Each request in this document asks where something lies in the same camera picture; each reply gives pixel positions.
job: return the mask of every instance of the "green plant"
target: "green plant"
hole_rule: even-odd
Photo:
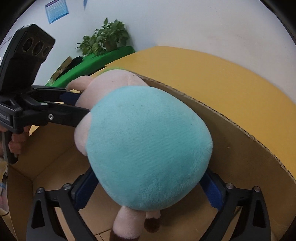
[[[77,48],[82,50],[83,55],[101,55],[117,49],[118,45],[126,46],[128,39],[129,35],[123,22],[116,19],[113,23],[108,23],[106,18],[102,28],[96,29],[91,37],[84,36]]]

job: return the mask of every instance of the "yellow tabletop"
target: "yellow tabletop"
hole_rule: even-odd
[[[163,46],[107,67],[147,76],[205,103],[253,135],[296,177],[296,105],[259,75],[210,54]]]

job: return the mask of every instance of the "stuffed animal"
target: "stuffed animal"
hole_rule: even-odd
[[[160,210],[186,196],[204,175],[213,142],[202,119],[137,75],[113,69],[67,86],[83,91],[76,106],[90,112],[75,129],[78,150],[121,209],[110,241],[156,232]]]

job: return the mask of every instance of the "green tablecloth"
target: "green tablecloth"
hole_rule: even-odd
[[[83,58],[81,64],[75,66],[69,70],[66,74],[58,78],[53,84],[47,83],[46,86],[65,88],[72,80],[83,76],[91,75],[103,68],[106,64],[109,64],[117,59],[134,53],[134,49],[131,46],[120,47],[114,51],[106,54],[95,56],[94,54],[88,55]]]

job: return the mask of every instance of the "screw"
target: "screw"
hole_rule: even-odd
[[[54,119],[54,115],[53,114],[49,114],[48,118],[52,121]]]
[[[255,186],[255,187],[254,187],[254,191],[255,191],[255,192],[260,192],[261,189],[260,189],[260,187]]]
[[[226,184],[226,188],[227,189],[233,189],[234,188],[234,185],[232,183],[227,183]]]
[[[72,187],[72,185],[70,183],[63,185],[64,190],[69,190],[71,187]]]
[[[37,193],[42,193],[43,191],[44,191],[44,188],[38,188],[36,192]]]

